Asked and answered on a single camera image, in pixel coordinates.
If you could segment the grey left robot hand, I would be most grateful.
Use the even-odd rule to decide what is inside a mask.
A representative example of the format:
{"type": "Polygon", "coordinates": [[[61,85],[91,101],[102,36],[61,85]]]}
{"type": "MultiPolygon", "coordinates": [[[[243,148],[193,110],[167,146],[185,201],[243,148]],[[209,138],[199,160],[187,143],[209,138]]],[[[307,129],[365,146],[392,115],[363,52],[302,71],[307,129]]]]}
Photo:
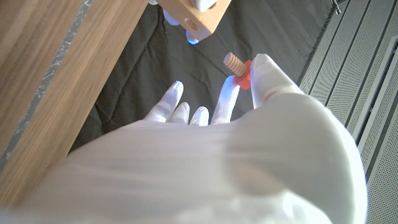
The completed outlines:
{"type": "MultiPolygon", "coordinates": [[[[216,4],[217,0],[191,0],[193,6],[198,9],[200,12],[205,12],[211,6],[216,4]]],[[[172,26],[178,26],[180,23],[174,19],[165,9],[163,9],[164,17],[166,21],[172,26]]],[[[199,40],[194,38],[189,31],[186,31],[186,38],[188,43],[191,45],[195,45],[199,43],[199,40]]]]}

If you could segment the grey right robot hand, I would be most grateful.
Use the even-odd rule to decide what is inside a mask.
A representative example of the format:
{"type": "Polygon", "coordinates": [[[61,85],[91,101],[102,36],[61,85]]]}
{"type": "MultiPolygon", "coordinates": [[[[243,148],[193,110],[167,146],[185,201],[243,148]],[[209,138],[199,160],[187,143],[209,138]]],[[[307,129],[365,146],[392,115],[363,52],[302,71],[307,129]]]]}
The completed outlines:
{"type": "Polygon", "coordinates": [[[354,139],[270,56],[252,61],[254,108],[236,120],[233,77],[213,114],[190,116],[182,93],[73,151],[1,222],[364,223],[354,139]]]}

